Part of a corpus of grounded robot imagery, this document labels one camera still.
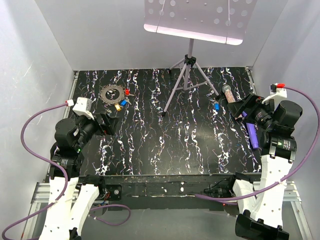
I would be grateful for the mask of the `black front mounting bar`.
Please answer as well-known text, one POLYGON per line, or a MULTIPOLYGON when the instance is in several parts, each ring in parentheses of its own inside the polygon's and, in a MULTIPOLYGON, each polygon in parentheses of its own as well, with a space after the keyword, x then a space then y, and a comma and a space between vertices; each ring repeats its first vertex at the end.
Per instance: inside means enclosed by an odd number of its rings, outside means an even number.
POLYGON ((106 175, 98 179, 109 192, 108 204, 122 204, 132 210, 209 209, 222 211, 222 203, 196 198, 230 197, 232 173, 181 175, 106 175))

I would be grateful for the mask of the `lilac music stand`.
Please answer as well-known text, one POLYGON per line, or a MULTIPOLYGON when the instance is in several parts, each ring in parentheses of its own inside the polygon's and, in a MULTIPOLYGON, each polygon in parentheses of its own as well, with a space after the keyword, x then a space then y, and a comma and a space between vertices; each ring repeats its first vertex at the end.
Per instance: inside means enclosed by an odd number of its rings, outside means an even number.
POLYGON ((194 41, 238 46, 257 4, 256 0, 145 0, 144 29, 189 40, 188 52, 183 59, 168 68, 182 65, 182 70, 162 111, 164 117, 177 90, 190 90, 190 71, 196 67, 216 97, 220 93, 201 69, 193 56, 194 41))

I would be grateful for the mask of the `yellow key tag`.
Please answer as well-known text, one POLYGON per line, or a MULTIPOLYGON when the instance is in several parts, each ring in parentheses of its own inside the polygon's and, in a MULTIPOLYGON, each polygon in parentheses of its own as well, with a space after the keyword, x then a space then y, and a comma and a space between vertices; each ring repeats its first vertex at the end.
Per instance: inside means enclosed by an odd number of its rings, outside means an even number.
POLYGON ((118 103, 114 105, 114 107, 116 108, 117 111, 120 111, 123 106, 119 105, 118 103))

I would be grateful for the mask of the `blue tagged key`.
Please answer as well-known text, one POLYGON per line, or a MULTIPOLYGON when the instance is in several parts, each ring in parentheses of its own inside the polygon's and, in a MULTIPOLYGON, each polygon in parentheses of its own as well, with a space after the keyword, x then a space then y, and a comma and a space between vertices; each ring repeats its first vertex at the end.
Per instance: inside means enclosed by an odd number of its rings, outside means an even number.
POLYGON ((215 111, 218 112, 220 110, 220 104, 216 99, 214 99, 214 101, 213 101, 213 106, 214 106, 215 111))

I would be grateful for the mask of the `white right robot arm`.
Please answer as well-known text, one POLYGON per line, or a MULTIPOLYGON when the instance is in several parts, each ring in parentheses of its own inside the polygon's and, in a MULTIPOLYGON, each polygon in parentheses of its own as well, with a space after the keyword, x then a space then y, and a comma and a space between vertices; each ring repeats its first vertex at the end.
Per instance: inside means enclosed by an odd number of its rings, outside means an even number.
POLYGON ((283 229, 282 206, 287 182, 284 180, 296 157, 297 143, 292 137, 303 109, 290 100, 266 101, 253 93, 228 104, 234 117, 242 114, 248 123, 262 128, 260 140, 262 173, 259 190, 241 173, 226 186, 227 195, 238 200, 239 215, 235 234, 246 240, 287 240, 283 229))

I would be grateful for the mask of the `glitter toy microphone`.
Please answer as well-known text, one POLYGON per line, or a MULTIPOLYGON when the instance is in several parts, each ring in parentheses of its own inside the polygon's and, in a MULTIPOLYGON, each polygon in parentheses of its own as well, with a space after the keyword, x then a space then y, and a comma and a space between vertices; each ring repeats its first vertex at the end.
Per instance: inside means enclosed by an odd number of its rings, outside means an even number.
POLYGON ((226 98, 228 103, 234 103, 236 101, 234 96, 233 96, 231 87, 228 84, 225 84, 222 87, 222 92, 224 93, 225 98, 226 98))

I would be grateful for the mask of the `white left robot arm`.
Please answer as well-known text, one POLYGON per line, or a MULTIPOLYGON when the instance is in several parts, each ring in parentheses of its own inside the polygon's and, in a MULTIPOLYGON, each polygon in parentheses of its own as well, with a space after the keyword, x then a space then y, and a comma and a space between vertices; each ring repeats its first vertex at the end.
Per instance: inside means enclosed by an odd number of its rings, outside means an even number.
POLYGON ((93 136, 115 135, 119 118, 100 113, 92 118, 64 118, 55 126, 55 144, 50 150, 49 203, 41 240, 79 240, 86 217, 95 200, 107 194, 98 176, 86 176, 76 201, 74 191, 84 161, 83 148, 93 136))

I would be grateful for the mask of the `round metal keyring disc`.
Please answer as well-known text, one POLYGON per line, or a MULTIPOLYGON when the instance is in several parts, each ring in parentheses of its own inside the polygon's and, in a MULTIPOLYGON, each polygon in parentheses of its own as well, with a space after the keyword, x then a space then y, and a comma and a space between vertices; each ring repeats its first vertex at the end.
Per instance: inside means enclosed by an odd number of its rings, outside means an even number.
POLYGON ((125 89, 121 85, 106 85, 99 92, 106 105, 114 105, 125 99, 125 89))

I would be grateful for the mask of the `purple toy microphone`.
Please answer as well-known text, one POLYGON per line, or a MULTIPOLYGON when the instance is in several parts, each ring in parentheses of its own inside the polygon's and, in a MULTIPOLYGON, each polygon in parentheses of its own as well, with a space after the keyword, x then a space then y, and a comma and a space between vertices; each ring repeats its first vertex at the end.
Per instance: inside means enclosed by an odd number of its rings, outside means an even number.
POLYGON ((254 150, 259 148, 259 141, 257 138, 256 128, 253 123, 246 122, 246 128, 249 135, 251 146, 254 150))

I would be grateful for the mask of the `red key tag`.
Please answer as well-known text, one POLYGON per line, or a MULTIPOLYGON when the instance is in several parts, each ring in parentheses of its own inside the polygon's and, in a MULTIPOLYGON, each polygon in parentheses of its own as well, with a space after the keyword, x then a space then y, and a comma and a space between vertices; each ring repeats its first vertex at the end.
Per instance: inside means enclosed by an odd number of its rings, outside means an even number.
POLYGON ((133 93, 130 92, 130 90, 128 88, 125 89, 124 91, 125 95, 128 96, 135 96, 133 93))

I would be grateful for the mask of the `blue key tag on disc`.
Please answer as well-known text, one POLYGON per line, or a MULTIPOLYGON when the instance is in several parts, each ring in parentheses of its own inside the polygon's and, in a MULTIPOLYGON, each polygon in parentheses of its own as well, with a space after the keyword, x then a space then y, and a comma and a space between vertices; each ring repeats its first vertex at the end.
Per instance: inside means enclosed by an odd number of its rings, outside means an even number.
POLYGON ((126 106, 126 105, 131 105, 131 102, 130 102, 130 100, 129 100, 128 98, 125 98, 125 99, 123 99, 123 100, 119 103, 119 105, 120 105, 121 107, 124 107, 124 106, 126 106))

